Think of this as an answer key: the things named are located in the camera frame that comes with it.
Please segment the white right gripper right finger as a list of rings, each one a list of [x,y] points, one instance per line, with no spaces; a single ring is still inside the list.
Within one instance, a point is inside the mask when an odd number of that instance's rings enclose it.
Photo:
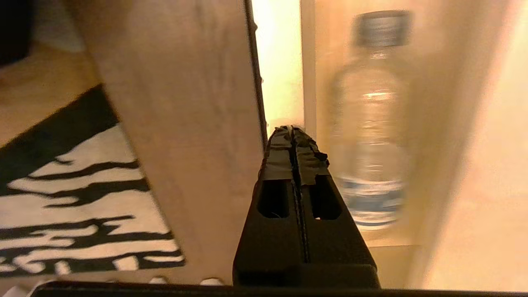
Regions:
[[[302,283],[379,289],[377,265],[330,174],[327,154],[300,128],[291,136]]]

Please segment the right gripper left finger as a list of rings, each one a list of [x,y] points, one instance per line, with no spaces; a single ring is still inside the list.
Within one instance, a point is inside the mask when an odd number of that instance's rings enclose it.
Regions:
[[[233,260],[235,286],[285,286],[306,263],[306,220],[296,126],[280,126],[265,145]]]

